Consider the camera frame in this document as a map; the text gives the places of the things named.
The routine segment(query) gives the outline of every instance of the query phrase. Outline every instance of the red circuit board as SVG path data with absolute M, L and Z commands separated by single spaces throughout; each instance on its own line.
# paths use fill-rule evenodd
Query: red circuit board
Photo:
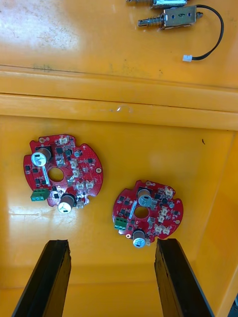
M 135 215 L 136 209 L 140 207 L 137 193 L 147 189 L 150 192 L 153 205 L 146 207 L 148 215 L 141 219 Z M 182 221 L 183 206 L 180 199 L 173 199 L 175 190 L 170 186 L 158 184 L 151 181 L 145 183 L 138 180 L 135 187 L 124 189 L 117 197 L 113 207 L 113 222 L 116 217 L 127 220 L 125 230 L 120 230 L 120 234 L 125 234 L 127 238 L 132 238 L 134 230 L 141 229 L 145 233 L 146 240 L 155 241 L 155 237 L 165 239 L 178 228 Z
M 33 191 L 47 188 L 51 192 L 47 198 L 51 207 L 58 205 L 61 196 L 68 193 L 75 197 L 75 204 L 80 201 L 82 208 L 89 203 L 88 196 L 98 195 L 102 187 L 103 169 L 97 155 L 87 144 L 78 147 L 75 142 L 76 139 L 67 134 L 40 137 L 39 141 L 30 142 L 32 153 L 42 147 L 51 151 L 52 157 L 45 165 L 47 174 L 53 167 L 63 172 L 63 180 L 53 181 L 49 178 L 48 185 L 42 168 L 32 163 L 31 155 L 24 157 L 24 174 L 30 188 Z

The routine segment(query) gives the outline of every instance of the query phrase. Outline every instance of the white wire connector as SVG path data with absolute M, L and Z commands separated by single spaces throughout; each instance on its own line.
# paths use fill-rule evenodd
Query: white wire connector
M 191 62 L 192 61 L 192 55 L 183 55 L 182 60 Z

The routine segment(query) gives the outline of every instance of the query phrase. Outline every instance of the green terminal block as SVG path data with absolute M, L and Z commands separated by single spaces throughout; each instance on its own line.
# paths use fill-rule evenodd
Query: green terminal block
M 124 218 L 116 217 L 115 220 L 115 229 L 126 230 L 127 220 Z
M 50 191 L 47 188 L 35 189 L 31 195 L 32 202 L 40 202 L 46 200 L 50 195 Z

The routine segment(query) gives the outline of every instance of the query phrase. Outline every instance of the center hole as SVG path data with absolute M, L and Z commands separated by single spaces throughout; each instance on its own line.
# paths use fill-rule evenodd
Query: center hole
M 63 171 L 58 167 L 53 167 L 49 170 L 48 176 L 53 182 L 61 182 L 63 180 Z
M 149 215 L 149 211 L 147 208 L 139 206 L 135 209 L 134 215 L 139 219 L 144 219 Z

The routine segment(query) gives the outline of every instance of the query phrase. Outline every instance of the yellow shelf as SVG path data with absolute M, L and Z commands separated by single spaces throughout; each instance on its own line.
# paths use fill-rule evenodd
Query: yellow shelf
M 191 28 L 138 30 L 157 14 L 125 0 L 17 1 L 0 8 L 0 313 L 10 316 L 50 239 L 72 256 L 64 316 L 162 316 L 155 247 L 114 230 L 112 208 L 138 179 L 172 186 L 184 205 L 181 243 L 218 317 L 238 290 L 237 1 L 200 1 Z M 68 133 L 104 168 L 99 195 L 68 216 L 32 203 L 23 173 L 29 142 Z

